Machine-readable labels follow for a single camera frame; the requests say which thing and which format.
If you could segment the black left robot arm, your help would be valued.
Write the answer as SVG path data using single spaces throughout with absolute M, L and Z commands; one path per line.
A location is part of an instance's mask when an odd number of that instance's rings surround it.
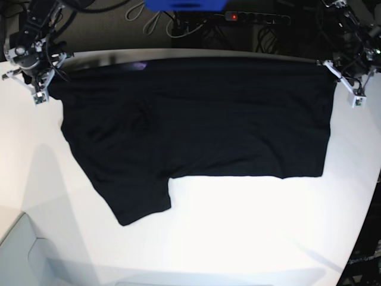
M 316 22 L 342 75 L 380 72 L 380 1 L 318 1 Z

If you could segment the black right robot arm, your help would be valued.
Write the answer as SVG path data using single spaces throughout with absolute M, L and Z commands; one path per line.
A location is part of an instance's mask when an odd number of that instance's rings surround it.
M 4 40 L 5 59 L 16 67 L 3 79 L 16 79 L 22 74 L 22 84 L 33 91 L 49 85 L 60 65 L 67 58 L 64 43 L 55 44 L 78 12 L 93 1 L 29 1 L 22 3 L 19 30 Z

